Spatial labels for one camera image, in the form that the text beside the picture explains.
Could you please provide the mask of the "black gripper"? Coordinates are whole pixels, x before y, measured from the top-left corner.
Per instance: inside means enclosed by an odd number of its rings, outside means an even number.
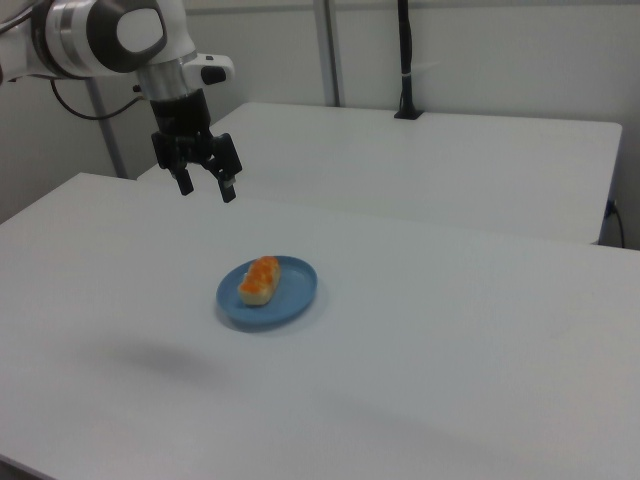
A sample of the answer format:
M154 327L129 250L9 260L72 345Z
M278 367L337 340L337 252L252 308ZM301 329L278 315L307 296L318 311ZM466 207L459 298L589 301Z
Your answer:
M218 181L224 203L236 198L235 178L242 164L229 134L214 136L202 90L171 101L152 101L158 130L152 134L157 161L168 169L183 196L194 191L189 163L202 165Z

